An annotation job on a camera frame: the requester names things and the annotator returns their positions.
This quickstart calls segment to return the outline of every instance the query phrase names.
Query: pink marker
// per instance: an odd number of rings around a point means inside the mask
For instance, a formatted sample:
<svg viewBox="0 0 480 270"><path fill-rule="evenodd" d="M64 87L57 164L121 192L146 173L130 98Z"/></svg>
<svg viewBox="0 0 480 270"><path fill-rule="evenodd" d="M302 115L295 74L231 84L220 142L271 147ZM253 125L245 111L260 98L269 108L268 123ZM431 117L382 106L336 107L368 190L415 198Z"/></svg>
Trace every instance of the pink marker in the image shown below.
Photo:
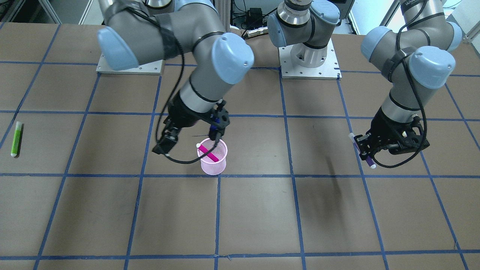
<svg viewBox="0 0 480 270"><path fill-rule="evenodd" d="M197 144L197 148L202 151L203 153L206 153L208 152L208 149L205 148L205 146L203 146L202 144ZM209 157L213 162L218 162L219 159L212 153L208 153L207 154L207 157Z"/></svg>

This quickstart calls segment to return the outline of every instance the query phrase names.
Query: mesh cup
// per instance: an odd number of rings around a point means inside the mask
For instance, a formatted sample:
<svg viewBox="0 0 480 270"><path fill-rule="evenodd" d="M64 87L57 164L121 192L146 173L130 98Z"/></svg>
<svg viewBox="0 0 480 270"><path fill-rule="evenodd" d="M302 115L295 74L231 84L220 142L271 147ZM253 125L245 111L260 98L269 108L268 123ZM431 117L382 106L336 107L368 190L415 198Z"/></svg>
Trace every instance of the mesh cup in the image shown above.
<svg viewBox="0 0 480 270"><path fill-rule="evenodd" d="M207 138L201 142L201 144L208 150L210 150L213 145L215 144L215 141L210 140L210 138ZM200 164L202 166L202 170L209 175L217 175L223 172L225 167L227 166L227 161L225 158L227 157L228 149L227 145L225 144L224 141L220 140L218 142L217 147L212 151L212 154L214 154L219 160L217 162L213 162L209 157L204 157L200 159ZM197 149L197 155L198 157L201 157L204 153Z"/></svg>

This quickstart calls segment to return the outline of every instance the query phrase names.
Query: light blue cap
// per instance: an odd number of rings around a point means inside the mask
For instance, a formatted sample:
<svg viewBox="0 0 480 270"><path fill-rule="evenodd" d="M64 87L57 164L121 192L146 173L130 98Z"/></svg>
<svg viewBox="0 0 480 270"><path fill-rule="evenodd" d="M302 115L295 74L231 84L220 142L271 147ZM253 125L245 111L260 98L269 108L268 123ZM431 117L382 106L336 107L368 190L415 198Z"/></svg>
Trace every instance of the light blue cap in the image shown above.
<svg viewBox="0 0 480 270"><path fill-rule="evenodd" d="M273 45L277 48L285 47L287 45L287 40L283 34L282 26L276 18L275 14L270 14L267 20L268 35Z"/></svg>
<svg viewBox="0 0 480 270"><path fill-rule="evenodd" d="M224 33L212 47L212 62L220 78L231 85L240 82L253 66L254 56L250 46L234 33Z"/></svg>
<svg viewBox="0 0 480 270"><path fill-rule="evenodd" d="M452 23L452 22L447 22L447 23L451 24L453 27L453 39L447 51L453 51L462 42L462 35L463 35L462 29L456 23Z"/></svg>
<svg viewBox="0 0 480 270"><path fill-rule="evenodd" d="M385 36L386 33L391 31L389 28L385 26L379 26L372 29L363 39L361 43L361 53L365 58L370 62L370 58L372 57L373 51L377 47L380 40Z"/></svg>
<svg viewBox="0 0 480 270"><path fill-rule="evenodd" d="M433 46L418 48L408 63L415 80L429 89L442 87L455 68L455 58L448 51Z"/></svg>
<svg viewBox="0 0 480 270"><path fill-rule="evenodd" d="M338 7L327 0L313 0L310 5L310 10L320 20L330 25L336 25L340 21L340 11Z"/></svg>
<svg viewBox="0 0 480 270"><path fill-rule="evenodd" d="M100 29L96 36L105 59L113 70L125 70L139 66L132 49L111 27Z"/></svg>
<svg viewBox="0 0 480 270"><path fill-rule="evenodd" d="M188 5L188 4L204 4L213 8L215 12L218 14L218 11L216 10L215 6L213 6L212 2L210 2L209 0L175 0L175 11L178 11L184 5Z"/></svg>

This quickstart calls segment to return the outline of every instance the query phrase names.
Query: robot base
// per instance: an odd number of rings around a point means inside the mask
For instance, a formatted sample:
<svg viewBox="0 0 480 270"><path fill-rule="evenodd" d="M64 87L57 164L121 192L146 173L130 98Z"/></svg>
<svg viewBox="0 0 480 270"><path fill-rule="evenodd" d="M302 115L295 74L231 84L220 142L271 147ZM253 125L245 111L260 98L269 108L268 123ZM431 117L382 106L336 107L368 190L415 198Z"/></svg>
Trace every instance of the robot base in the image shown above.
<svg viewBox="0 0 480 270"><path fill-rule="evenodd" d="M328 55L325 62L317 68L306 68L293 63L290 56L293 45L278 48L282 67L282 78L314 80L336 80L337 78L341 78L342 74L331 39L328 41L327 46Z"/></svg>
<svg viewBox="0 0 480 270"><path fill-rule="evenodd" d="M126 70L113 70L107 63L104 55L100 56L96 71L104 74L137 74L137 75L161 75L163 73L164 60L140 65L137 68L130 68Z"/></svg>

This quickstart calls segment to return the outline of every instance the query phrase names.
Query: green marker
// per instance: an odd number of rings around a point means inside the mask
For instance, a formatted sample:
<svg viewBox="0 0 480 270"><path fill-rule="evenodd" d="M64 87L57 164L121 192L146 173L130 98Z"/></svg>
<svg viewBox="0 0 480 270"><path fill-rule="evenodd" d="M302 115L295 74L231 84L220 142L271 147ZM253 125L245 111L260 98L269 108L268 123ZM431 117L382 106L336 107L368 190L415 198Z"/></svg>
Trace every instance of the green marker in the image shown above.
<svg viewBox="0 0 480 270"><path fill-rule="evenodd" d="M16 157L18 154L18 145L20 143L20 133L22 132L22 122L17 121L15 126L15 133L13 134L13 143L12 143L12 157Z"/></svg>

